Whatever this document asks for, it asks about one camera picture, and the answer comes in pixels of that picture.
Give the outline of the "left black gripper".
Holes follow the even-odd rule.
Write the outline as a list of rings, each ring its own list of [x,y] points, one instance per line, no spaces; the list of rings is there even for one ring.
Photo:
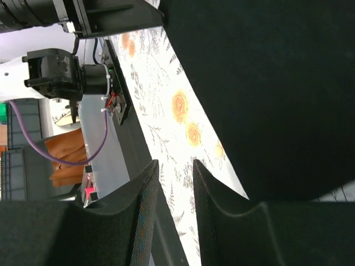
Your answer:
[[[62,26],[78,38],[96,38],[164,25],[147,1],[1,1],[1,33]]]

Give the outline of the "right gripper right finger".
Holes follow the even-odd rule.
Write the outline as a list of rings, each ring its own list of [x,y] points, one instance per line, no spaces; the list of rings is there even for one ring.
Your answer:
[[[264,204],[252,203],[193,163],[202,265],[285,265]]]

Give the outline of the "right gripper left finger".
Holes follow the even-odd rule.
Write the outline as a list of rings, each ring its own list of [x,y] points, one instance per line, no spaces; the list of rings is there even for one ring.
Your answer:
[[[87,208],[70,206],[64,265],[148,265],[158,198],[159,163]]]

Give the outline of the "black t-shirt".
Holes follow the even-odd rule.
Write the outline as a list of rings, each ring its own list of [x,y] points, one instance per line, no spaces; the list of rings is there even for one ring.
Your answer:
[[[354,180],[353,1],[159,7],[250,200],[312,200]]]

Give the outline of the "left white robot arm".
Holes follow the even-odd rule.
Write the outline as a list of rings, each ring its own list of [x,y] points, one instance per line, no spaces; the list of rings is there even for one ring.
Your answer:
[[[1,33],[34,27],[62,26],[82,39],[98,39],[135,30],[159,27],[164,14],[147,1],[1,1]],[[100,63],[80,64],[76,52],[49,48],[28,52],[16,64],[23,79],[20,98],[62,98],[80,101],[83,95],[118,95],[126,82],[113,45]]]

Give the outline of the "dark grey storage crates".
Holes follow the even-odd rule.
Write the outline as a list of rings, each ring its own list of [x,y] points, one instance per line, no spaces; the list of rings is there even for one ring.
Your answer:
[[[28,144],[10,105],[7,127],[8,149],[1,154],[2,200],[46,200],[55,196],[49,179],[52,164]]]

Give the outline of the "floral patterned table mat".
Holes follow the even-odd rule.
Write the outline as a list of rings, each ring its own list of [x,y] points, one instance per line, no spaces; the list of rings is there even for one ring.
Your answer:
[[[169,41],[165,27],[113,38],[129,93],[190,265],[202,265],[193,163],[264,204],[285,265],[354,264],[354,180],[315,199],[250,200]]]

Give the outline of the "aluminium frame rail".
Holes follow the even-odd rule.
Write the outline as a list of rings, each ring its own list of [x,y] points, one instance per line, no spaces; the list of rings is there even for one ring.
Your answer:
[[[85,149],[91,158],[84,168],[81,187],[85,208],[129,180],[116,127],[126,119],[131,102],[112,41],[101,39],[100,44],[100,58],[114,78],[116,95],[84,95],[79,104]]]

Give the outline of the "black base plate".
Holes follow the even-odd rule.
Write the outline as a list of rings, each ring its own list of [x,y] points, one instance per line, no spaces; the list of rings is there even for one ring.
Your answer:
[[[109,53],[118,72],[121,91],[127,102],[122,122],[115,114],[113,123],[120,142],[129,178],[135,178],[152,160],[138,116],[129,94],[117,53],[111,40],[103,39],[103,53]],[[156,205],[152,254],[155,265],[188,265],[185,252],[161,185]]]

